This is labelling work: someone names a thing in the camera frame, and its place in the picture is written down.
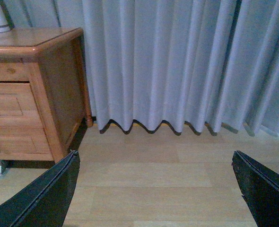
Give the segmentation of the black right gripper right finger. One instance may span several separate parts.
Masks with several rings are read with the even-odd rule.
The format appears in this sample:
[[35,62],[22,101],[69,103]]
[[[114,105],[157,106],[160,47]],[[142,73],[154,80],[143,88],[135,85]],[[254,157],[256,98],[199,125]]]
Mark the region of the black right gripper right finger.
[[256,225],[279,227],[279,174],[239,150],[232,167]]

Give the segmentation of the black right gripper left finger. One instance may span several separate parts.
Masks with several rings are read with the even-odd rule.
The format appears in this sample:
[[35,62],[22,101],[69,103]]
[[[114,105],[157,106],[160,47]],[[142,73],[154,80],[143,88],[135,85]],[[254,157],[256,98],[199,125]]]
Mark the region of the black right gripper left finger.
[[74,195],[80,157],[65,158],[0,205],[0,227],[61,227]]

